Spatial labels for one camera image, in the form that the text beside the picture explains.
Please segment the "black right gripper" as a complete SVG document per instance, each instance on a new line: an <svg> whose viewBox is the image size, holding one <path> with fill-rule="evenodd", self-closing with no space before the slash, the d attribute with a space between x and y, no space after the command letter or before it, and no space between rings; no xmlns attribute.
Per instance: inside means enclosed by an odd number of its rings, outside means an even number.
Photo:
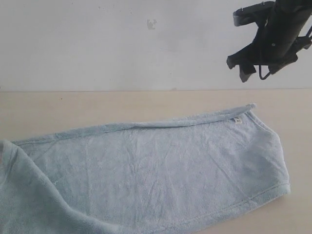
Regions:
<svg viewBox="0 0 312 234"><path fill-rule="evenodd" d="M312 15L310 0L276 0L268 16L259 42L252 42L227 57L229 69L239 66L239 77L246 82L267 66L269 73L276 73L283 67L298 60L297 52L312 45L312 30L299 36L303 26Z"/></svg>

